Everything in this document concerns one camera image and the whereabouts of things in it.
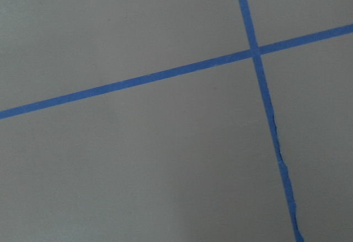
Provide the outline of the brown paper table cover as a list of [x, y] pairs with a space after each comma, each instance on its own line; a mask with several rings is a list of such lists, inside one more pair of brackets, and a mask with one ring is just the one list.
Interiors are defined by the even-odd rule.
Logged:
[[1, 241], [352, 241], [352, 0], [1, 0]]

